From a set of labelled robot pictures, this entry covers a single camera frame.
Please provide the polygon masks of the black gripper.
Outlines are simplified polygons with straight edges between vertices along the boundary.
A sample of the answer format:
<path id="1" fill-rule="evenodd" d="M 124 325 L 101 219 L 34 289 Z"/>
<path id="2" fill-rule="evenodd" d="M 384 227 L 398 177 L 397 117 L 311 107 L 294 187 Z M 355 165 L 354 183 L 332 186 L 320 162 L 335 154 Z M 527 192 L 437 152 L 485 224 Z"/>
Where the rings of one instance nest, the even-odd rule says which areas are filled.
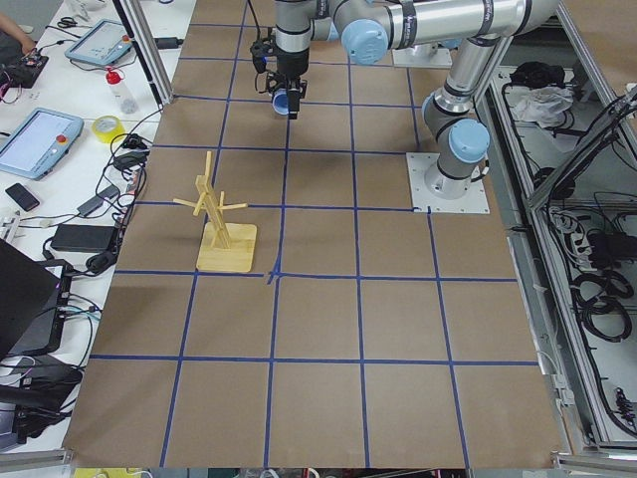
<path id="1" fill-rule="evenodd" d="M 301 107 L 301 100 L 306 97 L 308 82 L 302 79 L 309 68 L 310 49 L 300 52 L 287 52 L 276 49 L 277 71 L 266 74 L 266 93 L 273 96 L 279 90 L 287 90 L 288 118 L 296 120 Z"/>

